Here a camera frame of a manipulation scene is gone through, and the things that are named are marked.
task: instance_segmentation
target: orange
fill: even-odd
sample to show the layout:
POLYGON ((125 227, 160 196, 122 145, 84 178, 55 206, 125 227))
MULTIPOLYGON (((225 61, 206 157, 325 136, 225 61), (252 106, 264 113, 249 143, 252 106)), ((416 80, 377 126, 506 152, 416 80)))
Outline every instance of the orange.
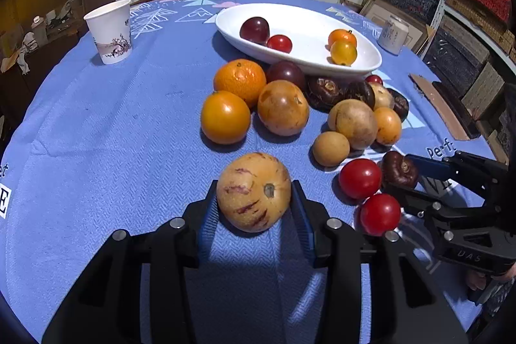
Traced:
POLYGON ((351 30, 348 31, 342 28, 333 30, 328 37, 328 46, 331 48, 336 41, 349 42, 357 47, 357 38, 352 34, 351 30))
POLYGON ((231 92, 214 92, 202 105, 201 129, 208 139, 220 145, 242 140, 250 124, 249 107, 231 92))
POLYGON ((262 67, 247 59, 226 63, 213 78, 215 91, 229 91, 243 99, 249 108, 258 102, 258 97, 267 78, 262 67))
POLYGON ((351 66, 357 59, 357 48, 349 43, 337 40, 330 49, 331 59, 336 65, 351 66))

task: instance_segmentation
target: picture frame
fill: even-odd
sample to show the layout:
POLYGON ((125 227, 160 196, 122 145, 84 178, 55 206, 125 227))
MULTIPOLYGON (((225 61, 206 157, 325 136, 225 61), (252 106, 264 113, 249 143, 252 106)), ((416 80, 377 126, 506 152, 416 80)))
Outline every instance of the picture frame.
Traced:
POLYGON ((396 15, 398 18, 401 18, 409 26, 409 34, 404 46, 408 47, 416 54, 419 54, 422 49, 424 49, 432 35, 428 30, 429 27, 427 24, 418 21, 401 9, 383 0, 369 0, 362 8, 362 11, 360 11, 360 15, 365 16, 381 27, 385 26, 386 21, 391 15, 396 15))

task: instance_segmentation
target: red tomato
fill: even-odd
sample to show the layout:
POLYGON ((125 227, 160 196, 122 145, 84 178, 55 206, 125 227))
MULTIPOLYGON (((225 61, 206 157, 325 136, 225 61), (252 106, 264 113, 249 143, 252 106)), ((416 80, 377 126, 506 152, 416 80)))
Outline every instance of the red tomato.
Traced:
POLYGON ((383 85, 383 80, 376 74, 370 74, 367 78, 365 78, 366 82, 373 82, 373 83, 379 83, 380 85, 383 85))
POLYGON ((402 207, 388 194, 369 197, 360 210, 360 223, 373 236, 382 236, 398 226, 402 217, 402 207))
POLYGON ((367 199, 380 188, 382 171, 370 159, 353 159, 341 169, 339 184, 352 199, 367 199))
POLYGON ((292 41, 282 34, 273 35, 267 42, 267 47, 284 53, 290 53, 292 51, 292 41))

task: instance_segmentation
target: white bowl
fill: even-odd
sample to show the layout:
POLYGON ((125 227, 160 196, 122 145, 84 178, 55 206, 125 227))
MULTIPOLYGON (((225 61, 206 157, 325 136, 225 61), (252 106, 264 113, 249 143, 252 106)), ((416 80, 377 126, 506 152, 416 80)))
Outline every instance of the white bowl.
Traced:
POLYGON ((241 52, 268 64, 289 60, 306 74, 346 78, 367 74, 382 64, 378 49, 357 30, 332 17, 297 6, 277 3, 237 5, 219 12, 215 24, 224 38, 241 52), (289 37, 292 51, 283 53, 241 38, 240 27, 252 17, 265 18, 271 36, 283 34, 289 37), (358 57, 351 66, 331 63, 328 36, 337 28, 352 30, 357 37, 358 57))

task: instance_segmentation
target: dark brown fruit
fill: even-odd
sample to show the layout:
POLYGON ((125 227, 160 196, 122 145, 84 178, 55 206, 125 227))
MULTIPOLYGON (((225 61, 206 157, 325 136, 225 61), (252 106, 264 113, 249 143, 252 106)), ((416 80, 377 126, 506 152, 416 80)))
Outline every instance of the dark brown fruit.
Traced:
POLYGON ((394 111, 396 111, 396 114, 398 114, 403 123, 409 115, 409 102, 398 91, 394 91, 392 88, 387 88, 387 91, 389 91, 394 98, 394 111))
POLYGON ((419 171, 410 158, 396 151, 383 155, 381 169, 384 182, 414 188, 417 184, 419 171))
POLYGON ((344 89, 344 99, 357 99, 375 108, 375 92, 367 82, 351 82, 344 89))
POLYGON ((298 65, 287 60, 271 65, 266 75, 267 83, 283 79, 292 82, 302 91, 306 88, 306 77, 304 76, 303 71, 298 65))
POLYGON ((269 36, 269 23, 262 17, 249 18, 240 27, 240 37, 253 43, 265 46, 269 36))
POLYGON ((306 97, 312 108, 329 112, 344 98, 344 93, 334 80, 317 76, 309 76, 307 79, 306 97))

